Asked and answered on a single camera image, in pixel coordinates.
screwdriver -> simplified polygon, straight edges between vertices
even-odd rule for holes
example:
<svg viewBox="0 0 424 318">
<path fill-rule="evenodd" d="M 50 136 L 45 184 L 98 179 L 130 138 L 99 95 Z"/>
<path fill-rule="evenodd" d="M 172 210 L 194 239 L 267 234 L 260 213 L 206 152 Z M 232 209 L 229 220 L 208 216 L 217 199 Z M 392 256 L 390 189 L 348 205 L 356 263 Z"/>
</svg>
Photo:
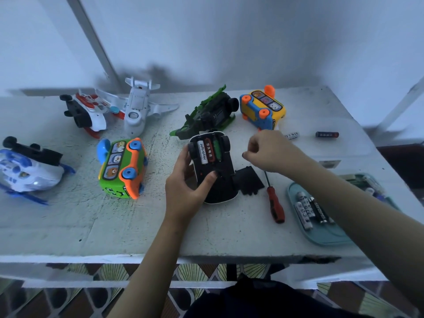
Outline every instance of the screwdriver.
<svg viewBox="0 0 424 318">
<path fill-rule="evenodd" d="M 284 223 L 285 221 L 285 215 L 283 207 L 281 206 L 280 202 L 278 202 L 278 197 L 275 194 L 275 189 L 269 184 L 268 175 L 265 172 L 266 181 L 268 182 L 268 188 L 266 191 L 268 192 L 269 197 L 269 204 L 271 208 L 271 215 L 275 222 L 277 223 Z"/>
</svg>

green battery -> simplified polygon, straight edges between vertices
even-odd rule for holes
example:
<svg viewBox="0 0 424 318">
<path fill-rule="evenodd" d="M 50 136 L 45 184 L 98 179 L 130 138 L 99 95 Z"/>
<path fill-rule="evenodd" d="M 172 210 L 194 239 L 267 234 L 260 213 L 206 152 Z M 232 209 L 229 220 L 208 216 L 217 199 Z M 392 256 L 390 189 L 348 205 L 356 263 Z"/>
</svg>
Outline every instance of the green battery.
<svg viewBox="0 0 424 318">
<path fill-rule="evenodd" d="M 219 141 L 215 138 L 213 140 L 213 148 L 215 150 L 215 157 L 217 160 L 222 160 L 221 148 L 219 147 Z"/>
</svg>

red battery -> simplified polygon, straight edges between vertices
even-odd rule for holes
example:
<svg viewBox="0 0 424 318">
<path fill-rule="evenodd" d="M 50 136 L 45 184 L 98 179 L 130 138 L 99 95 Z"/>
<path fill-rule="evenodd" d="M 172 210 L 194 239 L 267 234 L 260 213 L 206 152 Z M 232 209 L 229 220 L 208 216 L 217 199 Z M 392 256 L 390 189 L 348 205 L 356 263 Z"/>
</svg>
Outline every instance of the red battery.
<svg viewBox="0 0 424 318">
<path fill-rule="evenodd" d="M 334 131 L 317 131 L 315 137 L 329 137 L 329 138 L 338 138 L 339 133 Z"/>
<path fill-rule="evenodd" d="M 205 138 L 204 140 L 205 148 L 206 148 L 206 157 L 209 163 L 215 161 L 215 152 L 213 151 L 212 141 L 209 138 Z"/>
</svg>

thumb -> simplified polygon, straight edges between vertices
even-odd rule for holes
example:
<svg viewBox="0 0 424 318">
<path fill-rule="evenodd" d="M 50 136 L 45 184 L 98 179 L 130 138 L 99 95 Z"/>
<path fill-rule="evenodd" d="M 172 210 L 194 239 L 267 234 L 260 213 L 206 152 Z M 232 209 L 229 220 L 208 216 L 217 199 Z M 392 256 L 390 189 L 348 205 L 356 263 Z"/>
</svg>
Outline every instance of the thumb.
<svg viewBox="0 0 424 318">
<path fill-rule="evenodd" d="M 203 182 L 199 185 L 196 192 L 199 193 L 199 195 L 204 200 L 206 196 L 208 195 L 212 185 L 215 183 L 217 179 L 217 174 L 215 171 L 210 172 L 206 177 L 204 178 Z"/>
<path fill-rule="evenodd" d="M 241 154 L 241 156 L 245 159 L 245 160 L 247 160 L 248 162 L 251 162 L 253 165 L 255 165 L 256 166 L 256 153 L 253 153 L 253 152 L 249 152 L 249 151 L 246 151 L 246 152 L 244 152 L 243 154 Z"/>
</svg>

teal tray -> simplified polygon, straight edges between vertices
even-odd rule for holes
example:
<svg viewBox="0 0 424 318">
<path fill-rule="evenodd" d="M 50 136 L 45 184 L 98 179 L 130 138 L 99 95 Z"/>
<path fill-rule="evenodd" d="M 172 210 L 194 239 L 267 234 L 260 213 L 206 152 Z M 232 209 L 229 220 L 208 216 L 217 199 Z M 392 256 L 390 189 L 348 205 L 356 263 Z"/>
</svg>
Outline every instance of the teal tray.
<svg viewBox="0 0 424 318">
<path fill-rule="evenodd" d="M 375 178 L 370 174 L 358 173 L 358 174 L 355 174 L 356 178 L 354 180 L 353 179 L 348 180 L 348 182 L 351 183 L 352 185 L 359 187 L 362 190 L 365 190 L 365 188 L 369 187 L 365 181 L 362 181 L 362 177 L 365 175 L 370 176 L 374 181 L 376 181 Z M 299 224 L 300 230 L 303 232 L 306 238 L 308 238 L 311 242 L 314 242 L 321 246 L 340 246 L 340 245 L 353 243 L 353 241 L 346 235 L 345 231 L 343 231 L 343 229 L 339 227 L 336 223 L 335 224 L 329 224 L 329 223 L 320 224 L 317 220 L 312 218 L 311 223 L 313 225 L 313 229 L 306 231 L 303 228 L 303 225 L 300 222 L 299 216 L 297 215 L 297 212 L 294 208 L 294 204 L 298 202 L 296 198 L 297 192 L 305 192 L 308 198 L 310 198 L 311 195 L 303 187 L 301 187 L 299 184 L 294 182 L 290 184 L 289 187 L 287 188 L 287 195 L 289 197 L 289 201 L 291 204 L 291 210 L 294 213 L 297 223 Z M 393 200 L 390 197 L 386 197 L 383 202 L 391 205 L 392 207 L 400 211 L 400 209 L 397 207 L 397 205 L 393 202 Z"/>
</svg>

